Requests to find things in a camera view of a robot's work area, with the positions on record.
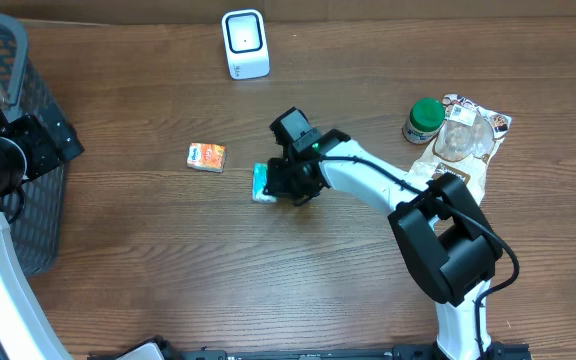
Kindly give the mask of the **teal tissue pack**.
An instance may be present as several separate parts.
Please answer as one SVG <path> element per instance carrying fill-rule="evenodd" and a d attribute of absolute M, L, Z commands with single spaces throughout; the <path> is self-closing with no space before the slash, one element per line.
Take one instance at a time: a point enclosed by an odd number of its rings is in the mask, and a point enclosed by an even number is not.
<path fill-rule="evenodd" d="M 259 203 L 276 203 L 277 198 L 265 193 L 267 185 L 268 166 L 265 163 L 255 163 L 252 178 L 252 200 Z"/>

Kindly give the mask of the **orange snack packet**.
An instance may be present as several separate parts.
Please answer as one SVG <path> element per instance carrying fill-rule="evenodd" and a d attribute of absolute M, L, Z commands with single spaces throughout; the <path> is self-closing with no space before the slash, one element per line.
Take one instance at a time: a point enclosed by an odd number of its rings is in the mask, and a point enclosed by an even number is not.
<path fill-rule="evenodd" d="M 221 173 L 225 165 L 226 147 L 218 144 L 191 143 L 186 164 L 190 168 Z"/>

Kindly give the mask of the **green lid jar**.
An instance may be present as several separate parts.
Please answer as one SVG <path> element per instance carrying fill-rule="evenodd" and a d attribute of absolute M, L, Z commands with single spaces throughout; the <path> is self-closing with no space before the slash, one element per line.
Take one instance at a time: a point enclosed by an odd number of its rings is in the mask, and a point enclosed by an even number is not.
<path fill-rule="evenodd" d="M 444 118 L 445 109 L 441 102 L 422 98 L 412 106 L 402 127 L 403 135 L 413 144 L 427 143 L 439 132 Z"/>

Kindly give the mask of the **brown white snack bag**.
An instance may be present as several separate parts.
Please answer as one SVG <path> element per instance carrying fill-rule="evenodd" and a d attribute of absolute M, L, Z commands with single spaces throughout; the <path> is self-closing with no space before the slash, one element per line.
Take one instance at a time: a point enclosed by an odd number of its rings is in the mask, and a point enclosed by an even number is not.
<path fill-rule="evenodd" d="M 446 94 L 442 104 L 445 121 L 409 173 L 426 179 L 451 173 L 480 203 L 489 162 L 505 140 L 512 118 L 458 94 Z"/>

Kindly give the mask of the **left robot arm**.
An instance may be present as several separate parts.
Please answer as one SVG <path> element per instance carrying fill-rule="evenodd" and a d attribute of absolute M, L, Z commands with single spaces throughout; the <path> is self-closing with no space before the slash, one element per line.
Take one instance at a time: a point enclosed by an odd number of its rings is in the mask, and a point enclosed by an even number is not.
<path fill-rule="evenodd" d="M 45 125 L 32 114 L 13 121 L 0 95 L 0 359 L 68 359 L 23 273 L 12 225 L 26 204 L 23 184 L 73 160 L 84 151 L 74 129 Z"/>

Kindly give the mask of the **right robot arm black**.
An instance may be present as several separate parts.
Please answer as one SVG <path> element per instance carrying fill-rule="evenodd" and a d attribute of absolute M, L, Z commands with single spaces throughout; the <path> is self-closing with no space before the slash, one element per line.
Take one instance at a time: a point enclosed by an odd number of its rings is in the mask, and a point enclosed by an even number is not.
<path fill-rule="evenodd" d="M 409 274 L 436 304 L 435 356 L 488 358 L 484 303 L 502 246 L 465 183 L 410 175 L 339 130 L 321 133 L 297 108 L 269 128 L 282 154 L 268 162 L 265 193 L 301 206 L 332 189 L 386 215 Z"/>

